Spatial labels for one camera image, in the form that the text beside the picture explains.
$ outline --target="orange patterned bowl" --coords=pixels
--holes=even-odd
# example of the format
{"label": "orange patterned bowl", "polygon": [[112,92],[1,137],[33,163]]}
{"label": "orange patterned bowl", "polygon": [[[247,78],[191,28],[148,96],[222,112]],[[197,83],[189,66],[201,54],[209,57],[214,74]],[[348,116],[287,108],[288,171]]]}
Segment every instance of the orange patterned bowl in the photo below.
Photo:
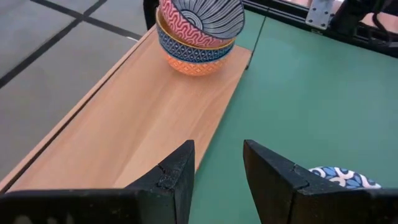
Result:
{"label": "orange patterned bowl", "polygon": [[177,71],[184,73],[186,75],[191,75],[191,76],[204,76],[204,75],[209,75],[211,73],[217,72],[227,61],[228,59],[228,54],[225,55],[224,57],[214,60],[211,62],[205,62],[205,63],[191,63],[191,62],[186,62],[183,60],[179,60],[171,55],[169,55],[164,49],[162,49],[166,59],[167,63],[169,65],[176,69]]}

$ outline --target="green table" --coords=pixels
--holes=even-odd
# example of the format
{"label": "green table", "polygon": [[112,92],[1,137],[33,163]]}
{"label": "green table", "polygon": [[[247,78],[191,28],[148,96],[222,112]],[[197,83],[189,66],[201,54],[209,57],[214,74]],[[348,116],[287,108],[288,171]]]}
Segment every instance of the green table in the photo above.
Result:
{"label": "green table", "polygon": [[254,55],[196,174],[190,223],[260,223],[243,139],[398,187],[397,59],[249,11],[237,43]]}

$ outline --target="stacked bowls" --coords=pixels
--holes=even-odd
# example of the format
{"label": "stacked bowls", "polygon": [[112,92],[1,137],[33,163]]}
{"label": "stacked bowls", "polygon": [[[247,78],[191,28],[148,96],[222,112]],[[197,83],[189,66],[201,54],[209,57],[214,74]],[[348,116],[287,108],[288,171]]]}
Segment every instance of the stacked bowls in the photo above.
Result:
{"label": "stacked bowls", "polygon": [[244,26],[241,0],[160,0],[157,33],[168,63],[186,75],[220,69]]}

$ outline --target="gray floor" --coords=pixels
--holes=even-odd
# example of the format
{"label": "gray floor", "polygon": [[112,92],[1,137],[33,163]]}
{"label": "gray floor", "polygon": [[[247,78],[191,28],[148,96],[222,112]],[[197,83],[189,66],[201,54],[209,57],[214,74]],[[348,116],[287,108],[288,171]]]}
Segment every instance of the gray floor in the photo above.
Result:
{"label": "gray floor", "polygon": [[[7,0],[7,4],[4,1],[0,1],[0,77],[73,20],[28,0]],[[92,0],[51,1],[79,12],[95,3]],[[95,17],[143,34],[142,3],[124,3],[109,0],[97,9],[99,13]],[[126,13],[128,7],[131,15]],[[125,26],[128,21],[133,25]],[[0,88],[0,179],[135,43],[81,22]]]}

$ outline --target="bowl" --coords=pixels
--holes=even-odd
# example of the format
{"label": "bowl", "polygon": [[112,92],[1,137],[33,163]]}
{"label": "bowl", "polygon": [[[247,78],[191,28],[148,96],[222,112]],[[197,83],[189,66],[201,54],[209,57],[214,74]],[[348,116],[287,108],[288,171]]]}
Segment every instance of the bowl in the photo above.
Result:
{"label": "bowl", "polygon": [[156,28],[159,35],[159,43],[163,49],[173,57],[186,62],[211,62],[224,57],[234,46],[234,39],[218,48],[212,49],[185,44],[173,35],[159,10],[156,12]]}
{"label": "bowl", "polygon": [[198,47],[221,46],[244,26],[241,0],[160,0],[160,7],[172,32]]}
{"label": "bowl", "polygon": [[228,54],[211,62],[192,63],[177,59],[163,50],[167,63],[175,70],[191,76],[204,76],[217,72],[227,61]]}
{"label": "bowl", "polygon": [[320,177],[336,182],[347,189],[380,189],[381,186],[375,181],[352,170],[339,167],[316,167],[309,169]]}

